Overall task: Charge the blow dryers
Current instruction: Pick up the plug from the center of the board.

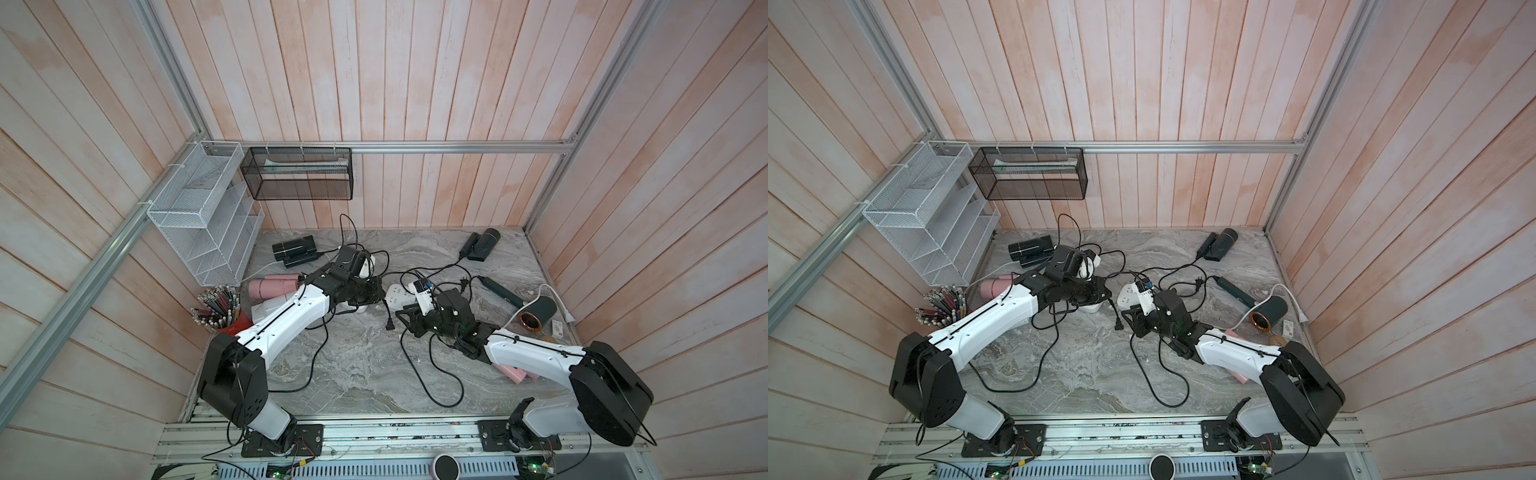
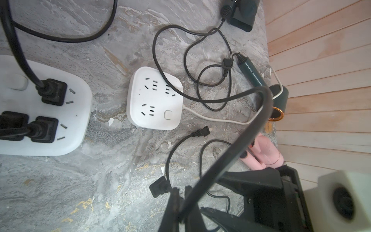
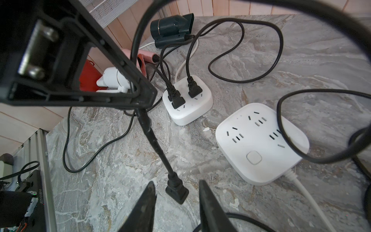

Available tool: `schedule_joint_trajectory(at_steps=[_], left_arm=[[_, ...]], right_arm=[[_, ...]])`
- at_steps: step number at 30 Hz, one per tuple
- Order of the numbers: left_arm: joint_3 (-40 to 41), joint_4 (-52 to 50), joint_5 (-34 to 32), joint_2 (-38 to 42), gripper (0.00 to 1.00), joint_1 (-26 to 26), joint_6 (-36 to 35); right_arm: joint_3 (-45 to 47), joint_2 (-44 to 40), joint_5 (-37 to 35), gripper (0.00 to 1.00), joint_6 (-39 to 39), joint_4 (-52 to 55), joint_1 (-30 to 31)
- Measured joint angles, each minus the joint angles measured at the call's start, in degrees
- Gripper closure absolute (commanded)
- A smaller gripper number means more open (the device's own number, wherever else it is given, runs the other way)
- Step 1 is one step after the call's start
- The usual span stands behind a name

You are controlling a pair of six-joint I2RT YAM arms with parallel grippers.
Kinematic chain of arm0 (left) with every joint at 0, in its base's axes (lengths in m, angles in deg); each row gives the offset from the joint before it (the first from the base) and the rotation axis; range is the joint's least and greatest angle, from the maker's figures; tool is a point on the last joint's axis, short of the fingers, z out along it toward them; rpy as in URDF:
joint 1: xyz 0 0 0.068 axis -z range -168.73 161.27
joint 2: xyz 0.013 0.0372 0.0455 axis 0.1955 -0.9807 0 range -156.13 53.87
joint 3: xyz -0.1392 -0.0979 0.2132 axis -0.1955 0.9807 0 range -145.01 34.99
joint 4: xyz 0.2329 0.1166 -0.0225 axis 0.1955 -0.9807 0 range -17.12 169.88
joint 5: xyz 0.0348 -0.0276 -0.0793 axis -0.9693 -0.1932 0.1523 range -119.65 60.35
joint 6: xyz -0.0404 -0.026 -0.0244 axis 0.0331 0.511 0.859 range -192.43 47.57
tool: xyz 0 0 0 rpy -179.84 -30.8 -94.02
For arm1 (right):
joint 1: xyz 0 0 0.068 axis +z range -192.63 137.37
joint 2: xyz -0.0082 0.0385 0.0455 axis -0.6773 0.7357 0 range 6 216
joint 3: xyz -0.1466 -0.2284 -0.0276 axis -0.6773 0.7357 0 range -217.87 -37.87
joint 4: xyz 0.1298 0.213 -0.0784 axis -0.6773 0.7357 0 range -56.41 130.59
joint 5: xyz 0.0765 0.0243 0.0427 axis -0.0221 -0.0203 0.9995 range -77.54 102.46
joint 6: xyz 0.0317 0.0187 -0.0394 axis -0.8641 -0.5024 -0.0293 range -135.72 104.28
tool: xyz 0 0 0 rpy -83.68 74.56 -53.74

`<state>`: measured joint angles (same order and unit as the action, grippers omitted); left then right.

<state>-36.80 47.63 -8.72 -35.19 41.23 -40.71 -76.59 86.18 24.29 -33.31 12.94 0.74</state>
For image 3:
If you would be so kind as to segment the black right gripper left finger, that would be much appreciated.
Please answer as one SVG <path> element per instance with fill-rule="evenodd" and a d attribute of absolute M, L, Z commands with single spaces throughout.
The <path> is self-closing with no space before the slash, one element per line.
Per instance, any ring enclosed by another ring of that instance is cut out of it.
<path fill-rule="evenodd" d="M 153 181 L 145 187 L 119 232 L 152 232 L 154 227 L 156 188 Z"/>

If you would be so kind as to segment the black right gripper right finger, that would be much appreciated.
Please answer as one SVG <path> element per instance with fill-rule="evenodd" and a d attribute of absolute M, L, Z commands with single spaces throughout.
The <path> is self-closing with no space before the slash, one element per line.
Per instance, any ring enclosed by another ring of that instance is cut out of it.
<path fill-rule="evenodd" d="M 205 180 L 199 181 L 202 232 L 236 232 Z"/>

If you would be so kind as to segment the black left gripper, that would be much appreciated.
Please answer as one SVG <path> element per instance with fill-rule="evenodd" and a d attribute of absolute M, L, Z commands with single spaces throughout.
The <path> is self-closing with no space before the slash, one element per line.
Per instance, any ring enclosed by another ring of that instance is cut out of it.
<path fill-rule="evenodd" d="M 84 92 L 79 77 L 91 48 L 130 82 L 129 93 Z M 146 109 L 157 90 L 78 1 L 1 1 L 1 101 L 12 106 Z"/>

